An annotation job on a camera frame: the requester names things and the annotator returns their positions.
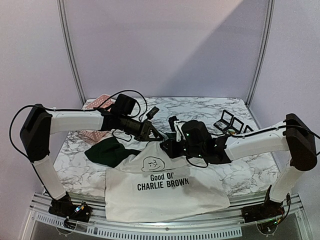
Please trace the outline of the round landscape picture badge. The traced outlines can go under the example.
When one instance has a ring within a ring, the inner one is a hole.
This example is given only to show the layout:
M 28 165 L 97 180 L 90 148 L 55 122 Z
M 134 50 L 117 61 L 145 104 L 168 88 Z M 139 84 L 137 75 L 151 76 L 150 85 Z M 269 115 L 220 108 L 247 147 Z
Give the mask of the round landscape picture badge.
M 235 132 L 233 129 L 229 129 L 229 130 L 228 130 L 228 133 L 229 133 L 230 135 L 235 135 L 235 134 L 236 134 L 236 132 Z

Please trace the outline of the white and green t-shirt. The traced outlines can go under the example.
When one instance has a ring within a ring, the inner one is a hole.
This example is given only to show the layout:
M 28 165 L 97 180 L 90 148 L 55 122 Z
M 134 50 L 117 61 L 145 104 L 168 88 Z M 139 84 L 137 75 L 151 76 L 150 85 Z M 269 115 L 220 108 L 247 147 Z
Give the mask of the white and green t-shirt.
M 106 166 L 108 221 L 167 222 L 230 206 L 218 174 L 203 159 L 170 158 L 157 141 L 136 150 L 110 137 L 86 150 L 85 156 Z

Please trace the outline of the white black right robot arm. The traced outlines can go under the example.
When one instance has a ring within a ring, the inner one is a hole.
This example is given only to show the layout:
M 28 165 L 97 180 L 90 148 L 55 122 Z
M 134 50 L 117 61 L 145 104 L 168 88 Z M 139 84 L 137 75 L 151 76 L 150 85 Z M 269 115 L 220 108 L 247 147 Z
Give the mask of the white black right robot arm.
M 244 133 L 236 130 L 235 134 L 218 137 L 212 137 L 201 121 L 184 122 L 171 117 L 169 123 L 175 137 L 165 140 L 160 147 L 172 159 L 184 156 L 187 160 L 203 159 L 207 165 L 223 165 L 253 155 L 289 152 L 289 162 L 267 189 L 264 202 L 242 208 L 245 223 L 268 220 L 273 226 L 280 224 L 287 217 L 283 201 L 290 199 L 289 193 L 302 174 L 318 162 L 317 135 L 294 113 L 267 128 Z

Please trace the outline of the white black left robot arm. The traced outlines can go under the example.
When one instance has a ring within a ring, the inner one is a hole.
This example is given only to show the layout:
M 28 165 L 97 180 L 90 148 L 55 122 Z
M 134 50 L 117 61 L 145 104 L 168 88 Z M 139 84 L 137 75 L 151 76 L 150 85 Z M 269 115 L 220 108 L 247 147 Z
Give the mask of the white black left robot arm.
M 150 120 L 140 122 L 129 116 L 113 114 L 110 107 L 54 110 L 35 104 L 30 109 L 20 130 L 20 139 L 28 160 L 51 198 L 48 212 L 67 220 L 87 223 L 92 208 L 85 202 L 74 204 L 62 185 L 50 158 L 51 135 L 80 130 L 120 130 L 139 142 L 163 140 Z

